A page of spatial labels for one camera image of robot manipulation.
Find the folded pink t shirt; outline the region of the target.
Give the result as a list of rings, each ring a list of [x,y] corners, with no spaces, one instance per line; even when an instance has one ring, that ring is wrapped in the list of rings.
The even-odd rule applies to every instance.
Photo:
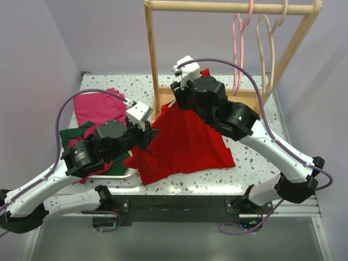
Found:
[[[116,120],[126,124],[126,104],[109,94],[95,92],[81,94],[73,99],[74,112],[79,126],[93,122],[103,124]]]

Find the white perforated plastic basket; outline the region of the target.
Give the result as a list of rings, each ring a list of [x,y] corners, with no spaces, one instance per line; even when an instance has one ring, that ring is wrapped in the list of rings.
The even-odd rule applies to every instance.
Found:
[[[115,159],[111,164],[106,165],[104,170],[99,171],[95,175],[90,175],[89,178],[97,179],[123,179],[133,176],[137,173],[137,169],[127,168],[123,162],[132,156],[131,151],[124,153]]]

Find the wooden clothes rack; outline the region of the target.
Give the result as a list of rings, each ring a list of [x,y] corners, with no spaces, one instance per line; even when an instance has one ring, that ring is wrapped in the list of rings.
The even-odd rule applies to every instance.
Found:
[[[144,1],[148,46],[150,52],[154,102],[152,118],[155,120],[161,113],[161,107],[174,98],[168,86],[160,86],[158,83],[158,70],[156,47],[154,42],[154,11],[176,11],[196,13],[229,13],[247,14],[245,22],[241,23],[240,32],[243,34],[250,22],[252,15],[258,14],[256,23],[256,39],[259,48],[259,57],[262,70],[262,100],[266,102],[275,90],[280,78],[291,62],[303,39],[322,10],[321,1],[312,1],[311,4],[289,4],[281,1],[280,4],[255,3],[224,3],[224,2],[197,2],[197,1]],[[282,57],[276,61],[276,49],[274,34],[286,17],[300,16],[302,18],[290,42],[284,50]],[[265,49],[260,34],[260,23],[264,22],[267,29],[268,42],[270,46],[270,69],[266,69]]]

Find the dark green t shirt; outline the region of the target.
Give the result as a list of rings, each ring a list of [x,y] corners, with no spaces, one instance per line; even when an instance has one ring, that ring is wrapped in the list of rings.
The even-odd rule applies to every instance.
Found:
[[[70,148],[71,146],[73,146],[77,141],[86,139],[99,126],[100,124],[98,123],[88,121],[82,124],[81,126],[79,126],[78,128],[61,130],[59,134],[60,134],[61,144],[63,149],[66,150]],[[90,176],[95,176],[95,175],[123,176],[126,174],[126,171],[128,170],[123,165],[123,162],[129,157],[130,157],[130,154],[126,152],[120,157],[118,157],[116,160],[114,160],[112,163],[109,163],[109,164],[105,163],[103,170],[94,172]]]

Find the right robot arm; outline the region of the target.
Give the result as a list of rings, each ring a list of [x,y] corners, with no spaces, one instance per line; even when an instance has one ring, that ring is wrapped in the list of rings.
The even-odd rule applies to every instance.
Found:
[[[221,135],[238,141],[262,155],[280,171],[274,178],[250,185],[233,206],[253,214],[273,200],[302,203],[315,194],[319,173],[325,161],[311,158],[266,126],[249,106],[229,101],[225,85],[214,77],[200,77],[186,84],[173,82],[170,88],[180,109],[191,110]]]

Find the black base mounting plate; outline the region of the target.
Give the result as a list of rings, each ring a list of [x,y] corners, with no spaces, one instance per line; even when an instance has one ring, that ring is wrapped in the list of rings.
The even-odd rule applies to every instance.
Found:
[[[254,226],[272,209],[268,202],[262,207],[238,206],[239,196],[169,196],[113,195],[97,211],[113,211],[121,216],[121,225],[134,222],[250,222]]]

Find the pink hanger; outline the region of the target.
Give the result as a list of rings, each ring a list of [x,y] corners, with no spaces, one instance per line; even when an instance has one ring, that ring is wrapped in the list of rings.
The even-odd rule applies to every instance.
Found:
[[[244,19],[244,22],[242,22],[242,19],[240,17],[239,13],[236,13],[233,18],[232,23],[232,38],[233,38],[233,58],[234,63],[236,65],[239,65],[241,68],[244,67],[244,31],[245,28],[249,25],[252,13],[253,13],[253,6],[254,6],[254,0],[249,0],[249,9],[248,9],[248,16]],[[233,74],[233,96],[236,96],[239,92],[240,86],[241,86],[241,80],[242,80],[242,72],[234,69]]]

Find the red t shirt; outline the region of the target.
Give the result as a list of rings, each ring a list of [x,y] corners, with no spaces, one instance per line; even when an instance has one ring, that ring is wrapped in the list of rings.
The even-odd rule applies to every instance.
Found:
[[[231,150],[221,134],[206,125],[193,111],[181,110],[177,103],[161,107],[153,123],[160,130],[147,151],[132,149],[123,164],[139,171],[143,185],[170,175],[190,174],[209,169],[235,167]]]

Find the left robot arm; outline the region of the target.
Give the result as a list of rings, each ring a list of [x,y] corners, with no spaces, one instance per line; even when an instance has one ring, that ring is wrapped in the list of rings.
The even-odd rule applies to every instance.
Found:
[[[121,216],[115,211],[114,200],[106,185],[68,196],[56,193],[103,170],[105,164],[135,147],[148,149],[158,133],[149,121],[123,124],[111,120],[97,127],[86,139],[59,153],[58,162],[25,186],[1,190],[1,229],[4,233],[27,233],[44,221],[74,212],[110,215],[115,219],[113,229],[118,229]]]

